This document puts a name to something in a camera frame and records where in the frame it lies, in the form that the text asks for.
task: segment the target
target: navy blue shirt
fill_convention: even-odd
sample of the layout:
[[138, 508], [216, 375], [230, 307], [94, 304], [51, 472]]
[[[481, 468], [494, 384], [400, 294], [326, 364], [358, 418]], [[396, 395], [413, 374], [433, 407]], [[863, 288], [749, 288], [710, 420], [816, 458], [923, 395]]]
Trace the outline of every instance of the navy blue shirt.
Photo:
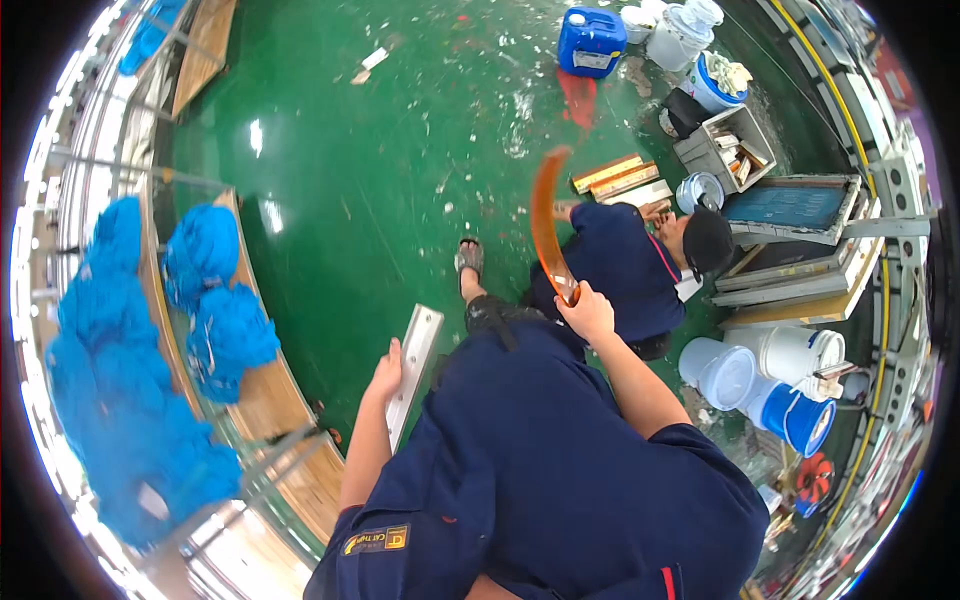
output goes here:
[[[566, 265], [607, 297], [625, 342], [641, 342], [684, 321], [684, 303], [674, 288], [681, 271], [660, 240], [647, 233], [635, 207], [583, 203], [570, 213], [570, 223], [577, 237], [564, 248]], [[559, 319], [556, 292], [539, 263], [531, 270], [531, 284], [534, 306]]]
[[735, 598], [769, 520], [747, 477], [690, 425], [643, 439], [566, 327], [510, 328], [513, 352], [453, 353], [303, 597], [463, 598], [486, 573], [538, 600]]

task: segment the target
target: white rag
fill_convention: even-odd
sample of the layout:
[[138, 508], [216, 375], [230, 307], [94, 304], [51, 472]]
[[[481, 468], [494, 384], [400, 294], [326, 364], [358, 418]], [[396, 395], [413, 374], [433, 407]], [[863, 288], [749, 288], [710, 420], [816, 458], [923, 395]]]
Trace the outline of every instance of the white rag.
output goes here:
[[754, 76], [741, 62], [730, 62], [727, 57], [715, 52], [705, 50], [704, 61], [707, 63], [707, 74], [725, 94], [733, 95], [746, 91], [748, 82], [754, 80]]

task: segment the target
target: blue plastic jerry can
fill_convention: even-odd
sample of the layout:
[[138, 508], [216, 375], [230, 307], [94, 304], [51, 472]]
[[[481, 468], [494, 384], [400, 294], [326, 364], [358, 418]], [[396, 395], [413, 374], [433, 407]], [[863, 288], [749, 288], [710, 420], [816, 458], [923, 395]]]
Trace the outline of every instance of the blue plastic jerry can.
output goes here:
[[610, 75], [627, 47], [627, 31], [616, 14], [575, 7], [564, 15], [557, 56], [560, 68], [577, 77]]

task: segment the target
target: embroidered logo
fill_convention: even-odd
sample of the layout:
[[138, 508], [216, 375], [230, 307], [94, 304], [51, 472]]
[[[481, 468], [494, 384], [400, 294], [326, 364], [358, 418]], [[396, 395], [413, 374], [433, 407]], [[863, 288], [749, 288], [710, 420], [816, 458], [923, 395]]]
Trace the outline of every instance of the embroidered logo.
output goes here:
[[409, 531], [409, 523], [396, 527], [369, 529], [347, 540], [344, 543], [343, 555], [350, 556], [360, 554], [361, 552], [400, 550], [407, 545], [407, 535]]

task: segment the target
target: orange squeegee rubber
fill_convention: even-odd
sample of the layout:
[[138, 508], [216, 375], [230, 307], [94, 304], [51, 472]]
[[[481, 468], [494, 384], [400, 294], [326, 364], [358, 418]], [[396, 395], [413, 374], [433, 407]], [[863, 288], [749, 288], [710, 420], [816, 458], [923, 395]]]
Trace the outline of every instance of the orange squeegee rubber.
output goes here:
[[553, 225], [554, 192], [557, 176], [570, 156], [569, 146], [558, 146], [543, 157], [537, 178], [534, 179], [534, 191], [530, 196], [530, 229], [537, 248], [537, 257], [557, 296], [567, 306], [575, 306], [580, 299], [577, 279], [566, 266], [564, 254], [560, 251], [557, 229]]

